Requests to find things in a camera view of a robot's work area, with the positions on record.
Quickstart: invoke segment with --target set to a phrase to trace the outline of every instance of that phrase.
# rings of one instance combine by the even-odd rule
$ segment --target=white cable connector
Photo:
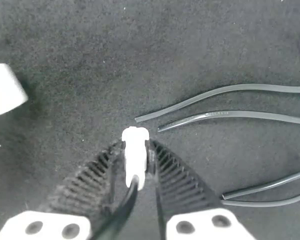
[[[11,68],[0,63],[0,115],[28,100],[28,96],[18,82]]]
[[[144,127],[131,126],[122,132],[122,141],[125,142],[125,184],[129,188],[133,176],[138,176],[138,191],[144,187],[146,180],[147,149],[145,142],[147,140],[149,140],[149,132]]]

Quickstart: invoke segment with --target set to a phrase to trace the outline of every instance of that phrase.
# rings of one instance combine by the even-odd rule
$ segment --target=gray carpet
[[[300,0],[0,0],[0,62],[30,97],[0,116],[1,228],[135,116],[231,84],[300,86]],[[300,171],[300,125],[216,119],[156,132],[214,110],[300,116],[300,95],[227,93],[139,126],[217,194]],[[300,180],[246,199],[299,193]],[[300,240],[300,202],[229,209],[259,240]],[[148,182],[120,239],[158,238]]]

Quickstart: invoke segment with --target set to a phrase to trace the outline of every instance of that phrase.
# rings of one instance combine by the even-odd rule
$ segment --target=gray wire
[[[182,125],[187,125],[201,120],[218,119],[218,118],[267,119],[267,120],[276,120],[276,121],[293,123],[293,124],[300,124],[300,117],[297,116],[289,116],[289,115],[262,112],[262,111],[229,110],[229,111],[212,111],[212,112],[206,112],[206,113],[189,116],[184,119],[159,126],[158,132],[164,132]]]
[[[232,201],[232,200],[221,200],[221,203],[228,206],[237,207],[249,207],[249,208],[270,208],[280,207],[289,204],[294,204],[300,201],[300,195],[294,196],[286,200],[279,201]]]
[[[137,123],[140,123],[140,122],[143,122],[146,120],[154,119],[154,118],[160,117],[162,115],[174,112],[174,111],[182,109],[188,105],[194,104],[198,101],[210,98],[210,97],[218,95],[218,94],[224,94],[224,93],[233,92],[233,91],[247,91],[247,90],[300,94],[300,86],[282,86],[282,85],[256,84],[256,83],[236,84],[236,85],[219,87],[219,88],[201,93],[197,96],[194,96],[192,98],[189,98],[187,100],[179,102],[175,105],[166,107],[159,111],[155,111],[155,112],[152,112],[149,114],[135,117],[134,119]]]
[[[226,193],[222,194],[222,198],[224,200],[228,200],[228,199],[233,199],[233,198],[244,196],[244,195],[254,194],[254,193],[262,192],[262,191],[265,191],[268,189],[272,189],[272,188],[290,183],[290,182],[298,180],[298,179],[300,179],[300,172],[297,172],[295,174],[292,174],[292,175],[283,177],[281,179],[278,179],[276,181],[268,182],[268,183],[265,183],[262,185],[251,186],[251,187],[247,187],[244,189],[226,192]]]

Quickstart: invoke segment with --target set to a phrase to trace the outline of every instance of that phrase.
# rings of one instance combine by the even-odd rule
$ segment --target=black tube
[[[267,119],[276,120],[286,123],[300,124],[300,117],[289,116],[271,112],[262,111],[241,111],[241,110],[229,110],[229,111],[212,111],[201,113],[193,116],[186,117],[184,119],[171,122],[166,125],[158,127],[158,132],[174,129],[176,127],[187,125],[201,120],[207,119],[219,119],[219,118],[254,118],[254,119]]]
[[[102,224],[90,240],[113,240],[126,224],[138,195],[139,178],[134,175],[129,190],[113,215]]]
[[[201,93],[197,96],[191,97],[191,98],[184,100],[182,102],[179,102],[175,105],[166,107],[159,111],[155,111],[155,112],[152,112],[149,114],[135,117],[134,119],[137,123],[140,123],[140,122],[143,122],[146,120],[154,119],[154,118],[160,117],[162,115],[174,112],[176,110],[182,109],[186,106],[189,106],[198,101],[210,98],[210,97],[218,95],[218,94],[224,94],[224,93],[234,92],[234,91],[248,91],[248,90],[300,94],[300,86],[282,86],[282,85],[255,84],[255,83],[236,84],[236,85],[219,87],[219,88]]]
[[[298,180],[298,179],[300,179],[300,172],[297,172],[295,174],[292,174],[292,175],[283,177],[281,179],[278,179],[276,181],[268,182],[268,183],[265,183],[262,185],[251,186],[251,187],[247,187],[244,189],[226,192],[226,193],[222,194],[222,198],[224,200],[228,200],[228,199],[233,199],[233,198],[240,197],[240,196],[254,194],[254,193],[262,192],[262,191],[265,191],[268,189],[272,189],[272,188],[290,183],[290,182]]]
[[[232,201],[221,200],[221,203],[228,206],[248,207],[248,208],[271,208],[286,206],[300,201],[300,195],[294,196],[289,199],[279,201]]]

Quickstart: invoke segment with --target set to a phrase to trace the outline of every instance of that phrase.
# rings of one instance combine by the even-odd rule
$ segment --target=cable end
[[[122,132],[122,141],[125,142],[125,184],[128,188],[134,175],[139,178],[138,191],[145,185],[148,140],[149,132],[144,127],[130,126]]]

